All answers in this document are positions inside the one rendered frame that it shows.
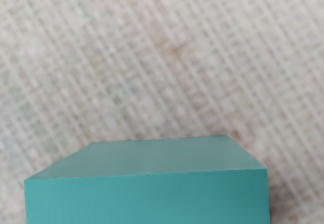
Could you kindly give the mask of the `teal block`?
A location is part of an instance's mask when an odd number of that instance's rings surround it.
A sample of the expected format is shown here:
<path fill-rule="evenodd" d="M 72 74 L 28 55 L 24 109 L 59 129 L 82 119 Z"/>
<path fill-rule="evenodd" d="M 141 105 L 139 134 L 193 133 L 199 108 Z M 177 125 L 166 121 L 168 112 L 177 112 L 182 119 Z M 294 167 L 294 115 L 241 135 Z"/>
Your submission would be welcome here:
<path fill-rule="evenodd" d="M 270 224 L 267 169 L 226 135 L 92 143 L 24 193 L 26 224 Z"/>

